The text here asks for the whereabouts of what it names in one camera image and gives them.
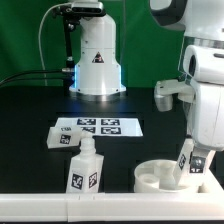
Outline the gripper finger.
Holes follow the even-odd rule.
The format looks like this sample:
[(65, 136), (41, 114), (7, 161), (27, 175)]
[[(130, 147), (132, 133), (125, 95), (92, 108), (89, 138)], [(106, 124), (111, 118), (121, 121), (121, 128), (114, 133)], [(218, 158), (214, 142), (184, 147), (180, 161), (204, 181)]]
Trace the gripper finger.
[(214, 150), (194, 148), (190, 154), (190, 172), (192, 174), (205, 174), (214, 158)]

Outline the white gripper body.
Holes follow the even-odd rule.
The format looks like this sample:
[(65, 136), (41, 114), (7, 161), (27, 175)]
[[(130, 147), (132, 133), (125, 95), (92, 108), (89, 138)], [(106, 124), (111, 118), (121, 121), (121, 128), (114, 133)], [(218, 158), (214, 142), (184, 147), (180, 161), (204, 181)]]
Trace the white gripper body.
[(187, 124), (196, 147), (224, 150), (224, 86), (190, 81), (194, 90)]

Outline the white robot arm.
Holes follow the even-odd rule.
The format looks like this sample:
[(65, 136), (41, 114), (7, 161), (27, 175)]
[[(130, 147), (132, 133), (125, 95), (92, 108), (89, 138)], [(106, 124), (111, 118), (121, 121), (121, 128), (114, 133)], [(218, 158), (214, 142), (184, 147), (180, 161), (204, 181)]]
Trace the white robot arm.
[[(70, 91), (78, 96), (111, 97), (126, 91), (115, 59), (116, 25), (99, 0), (70, 0), (81, 17), (81, 58)], [(178, 70), (182, 82), (156, 84), (160, 111), (172, 108), (176, 93), (186, 107), (190, 138), (185, 141), (178, 176), (203, 174), (216, 151), (224, 150), (224, 0), (149, 0), (156, 23), (184, 33)]]

